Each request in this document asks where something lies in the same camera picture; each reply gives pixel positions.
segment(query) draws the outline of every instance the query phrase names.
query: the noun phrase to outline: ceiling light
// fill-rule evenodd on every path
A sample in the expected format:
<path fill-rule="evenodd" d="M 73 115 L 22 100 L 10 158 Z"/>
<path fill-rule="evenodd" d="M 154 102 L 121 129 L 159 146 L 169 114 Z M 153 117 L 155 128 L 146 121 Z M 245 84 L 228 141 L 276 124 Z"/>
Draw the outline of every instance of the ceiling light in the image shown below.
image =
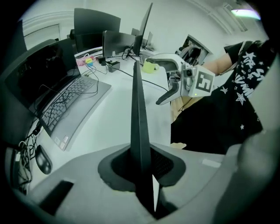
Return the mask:
<path fill-rule="evenodd" d="M 254 19 L 258 19 L 258 20 L 261 19 L 261 17 L 259 16 L 259 14 L 256 11 L 250 10 L 250 9 L 233 9 L 233 10 L 231 10 L 231 12 L 235 16 L 249 17 L 249 18 L 254 18 Z"/>

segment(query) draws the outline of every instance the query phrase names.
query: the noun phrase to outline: desk surface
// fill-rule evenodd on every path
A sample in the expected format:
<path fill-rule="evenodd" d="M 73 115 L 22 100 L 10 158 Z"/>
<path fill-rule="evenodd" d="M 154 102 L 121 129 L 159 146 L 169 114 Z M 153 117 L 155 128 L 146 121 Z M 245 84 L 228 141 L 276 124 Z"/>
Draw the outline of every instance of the desk surface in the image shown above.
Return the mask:
<path fill-rule="evenodd" d="M 121 63 L 120 69 L 133 75 L 133 65 L 135 62 L 133 59 L 125 61 L 121 58 L 113 58 L 113 60 L 119 60 Z M 94 62 L 94 66 L 96 66 L 97 70 L 106 73 L 105 66 L 99 65 L 98 62 Z M 80 66 L 79 70 L 82 74 L 87 70 L 87 67 Z M 37 144 L 44 147 L 52 160 L 52 172 L 75 157 L 130 142 L 133 78 L 120 71 L 115 71 L 113 73 L 108 72 L 107 74 L 96 71 L 95 74 L 100 81 L 108 83 L 112 87 L 85 125 L 80 129 L 72 146 L 68 147 L 65 151 L 61 151 L 45 130 L 42 130 L 37 136 Z M 168 89 L 166 71 L 163 67 L 160 67 L 160 69 L 153 74 L 147 74 L 141 71 L 141 75 L 143 80 L 150 81 Z M 156 105 L 156 101 L 165 91 L 147 82 L 143 82 L 143 89 L 150 142 L 170 146 L 170 105 Z M 46 177 L 46 175 L 39 170 L 35 160 L 32 161 L 31 166 L 33 180 L 30 183 L 30 189 L 34 188 Z"/>

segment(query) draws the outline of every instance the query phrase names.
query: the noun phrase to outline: yellow object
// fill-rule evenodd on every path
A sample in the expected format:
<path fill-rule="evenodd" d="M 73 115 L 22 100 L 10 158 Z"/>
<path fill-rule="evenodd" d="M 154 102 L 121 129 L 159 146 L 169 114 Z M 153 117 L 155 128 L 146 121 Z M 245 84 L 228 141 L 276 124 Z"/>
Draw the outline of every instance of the yellow object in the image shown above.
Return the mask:
<path fill-rule="evenodd" d="M 90 64 L 90 63 L 92 63 L 92 58 L 87 58 L 86 59 L 86 64 Z"/>
<path fill-rule="evenodd" d="M 158 64 L 153 64 L 151 62 L 145 61 L 143 65 L 143 72 L 146 73 L 153 73 L 155 70 L 157 71 L 159 69 Z"/>

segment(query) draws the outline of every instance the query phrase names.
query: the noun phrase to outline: laptop screen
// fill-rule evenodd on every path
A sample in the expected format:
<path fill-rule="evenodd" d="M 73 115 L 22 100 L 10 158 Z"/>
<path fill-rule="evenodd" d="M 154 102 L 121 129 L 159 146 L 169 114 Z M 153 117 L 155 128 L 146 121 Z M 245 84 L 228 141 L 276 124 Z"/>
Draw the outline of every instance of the laptop screen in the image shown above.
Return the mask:
<path fill-rule="evenodd" d="M 27 57 L 5 83 L 25 107 L 38 115 L 60 90 L 80 75 L 71 41 L 65 39 Z"/>

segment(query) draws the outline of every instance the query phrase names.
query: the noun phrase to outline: cable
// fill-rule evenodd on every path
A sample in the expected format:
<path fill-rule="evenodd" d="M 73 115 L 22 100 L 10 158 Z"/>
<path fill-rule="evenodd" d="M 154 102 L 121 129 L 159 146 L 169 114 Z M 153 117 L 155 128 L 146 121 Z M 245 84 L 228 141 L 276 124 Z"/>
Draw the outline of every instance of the cable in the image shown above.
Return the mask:
<path fill-rule="evenodd" d="M 92 67 L 95 69 L 95 71 L 100 72 L 100 73 L 102 73 L 102 74 L 105 74 L 105 75 L 106 75 L 106 74 L 108 73 L 107 67 L 106 67 L 106 73 L 104 73 L 104 72 L 101 72 L 101 71 L 97 70 L 96 67 L 95 67 L 94 65 L 90 65 L 90 64 L 87 64 L 87 63 L 86 63 L 85 65 L 86 65 L 86 66 L 89 66 L 89 67 L 92 66 Z"/>
<path fill-rule="evenodd" d="M 57 102 L 57 101 L 60 99 L 60 97 L 58 97 L 58 98 L 50 105 L 50 106 L 52 106 L 52 109 L 51 109 L 51 112 L 50 112 L 50 114 L 49 114 L 49 120 L 48 120 L 47 126 L 51 125 L 51 124 L 54 122 L 54 120 L 53 120 L 51 123 L 49 123 L 50 120 L 51 120 L 51 115 L 52 115 L 52 112 L 53 112 L 54 105 L 55 105 L 55 104 L 59 104 L 59 103 L 64 103 L 64 104 L 65 104 L 65 101 L 68 99 L 70 93 L 76 93 L 76 94 L 95 94 L 95 95 L 98 93 L 99 78 L 98 78 L 97 75 L 92 71 L 92 69 L 88 66 L 88 64 L 85 64 L 85 65 L 86 65 L 86 67 L 88 68 L 88 70 L 89 70 L 90 72 L 92 72 L 92 73 L 95 75 L 95 77 L 97 78 L 97 84 L 96 84 L 96 91 L 95 91 L 95 92 L 87 92 L 87 93 L 84 93 L 84 92 L 72 92 L 72 91 L 70 91 L 70 92 L 68 92 L 67 97 L 64 98 L 64 93 L 65 93 L 65 91 L 66 91 L 66 90 L 69 88 L 69 86 L 71 86 L 72 84 L 70 84 L 70 85 L 67 87 L 67 89 L 66 89 L 63 93 L 57 92 L 57 91 L 55 91 L 55 90 L 53 90 L 53 89 L 51 89 L 51 88 L 49 88 L 49 87 L 47 87 L 47 86 L 44 85 L 44 86 L 47 87 L 48 89 L 53 90 L 53 91 L 55 91 L 55 92 L 57 92 L 57 93 L 60 93 L 60 94 L 62 95 L 62 97 L 63 97 L 63 100 L 62 100 L 62 101 Z"/>
<path fill-rule="evenodd" d="M 29 139 L 32 137 L 32 145 L 28 144 Z M 35 157 L 35 146 L 36 146 L 36 137 L 34 138 L 34 134 L 28 136 L 28 138 L 25 141 L 21 141 L 18 146 L 20 147 L 22 145 L 22 150 L 20 152 L 21 154 L 21 165 L 22 168 L 18 170 L 19 177 L 23 180 L 22 183 L 20 183 L 17 188 L 21 188 L 22 191 L 26 191 L 27 184 L 30 183 L 33 179 L 32 172 L 31 172 L 31 159 Z"/>
<path fill-rule="evenodd" d="M 133 78 L 133 76 L 132 76 L 132 75 L 128 74 L 128 73 L 127 73 L 127 72 L 125 72 L 125 71 L 122 71 L 122 70 L 117 69 L 117 68 L 113 68 L 113 69 L 119 70 L 119 71 L 123 72 L 124 74 L 127 74 L 127 75 L 129 75 L 130 77 L 132 77 L 132 78 Z M 162 89 L 164 89 L 165 91 L 167 91 L 167 92 L 168 92 L 168 90 L 167 90 L 167 89 L 165 89 L 165 88 L 163 88 L 162 86 L 159 86 L 159 85 L 157 85 L 157 84 L 155 84 L 155 83 L 152 83 L 152 82 L 147 81 L 147 80 L 144 80 L 144 79 L 142 79 L 142 81 L 144 81 L 144 82 L 148 82 L 148 83 L 151 83 L 151 84 L 153 84 L 153 85 L 155 85 L 155 86 L 158 86 L 158 87 L 160 87 L 160 88 L 162 88 Z"/>
<path fill-rule="evenodd" d="M 74 69 L 73 69 L 73 74 L 72 74 L 72 76 L 75 74 L 75 70 L 76 70 L 76 69 L 78 69 L 78 68 L 74 68 Z M 37 96 L 39 95 L 39 91 L 40 91 L 40 88 L 41 88 L 42 86 L 46 86 L 46 85 L 44 85 L 44 84 L 40 85 L 40 87 L 39 87 L 39 89 L 38 89 L 38 92 L 37 92 Z M 35 112 L 37 112 L 37 110 L 38 110 L 38 107 L 35 108 L 35 104 L 36 104 L 37 99 L 38 99 L 38 98 L 36 97 L 36 99 L 35 99 L 34 102 L 33 102 L 33 107 L 34 107 Z"/>
<path fill-rule="evenodd" d="M 92 55 L 92 54 L 95 54 L 95 53 L 97 53 L 97 52 L 100 52 L 100 51 L 102 51 L 102 50 L 99 50 L 99 51 L 96 51 L 96 52 L 94 52 L 94 53 L 89 53 L 89 52 L 87 52 L 87 53 L 85 53 L 85 54 L 82 54 L 82 55 L 79 55 L 79 56 L 77 56 L 77 57 L 75 57 L 75 59 L 80 59 L 80 58 L 83 58 L 83 57 L 85 57 L 87 54 L 90 56 L 93 56 L 93 57 L 95 57 L 95 56 L 99 56 L 99 55 L 102 55 L 103 53 L 101 53 L 101 54 L 96 54 L 96 55 Z"/>
<path fill-rule="evenodd" d="M 130 56 L 134 61 L 137 61 L 135 58 L 133 58 L 133 56 Z"/>
<path fill-rule="evenodd" d="M 183 105 L 183 106 L 178 110 L 178 112 L 179 112 L 179 111 L 183 111 L 184 106 L 186 106 L 186 105 L 191 101 L 191 99 L 192 99 L 192 98 L 190 98 L 190 99 L 185 103 L 185 105 Z"/>
<path fill-rule="evenodd" d="M 109 57 L 109 58 L 116 58 L 116 59 L 121 59 L 121 60 L 124 60 L 124 61 L 127 61 L 129 58 L 126 58 L 126 59 L 123 59 L 122 58 L 122 56 L 118 56 L 118 55 L 116 55 L 116 56 L 114 56 L 114 57 Z"/>
<path fill-rule="evenodd" d="M 128 58 L 128 55 L 129 55 L 129 53 L 130 53 L 130 50 L 131 50 L 132 45 L 130 45 L 130 47 L 128 48 L 126 58 Z M 123 51 L 123 53 L 122 53 L 122 60 L 125 60 L 125 59 L 123 58 L 123 55 L 124 55 L 125 51 L 126 51 L 126 49 L 125 49 L 125 50 Z"/>

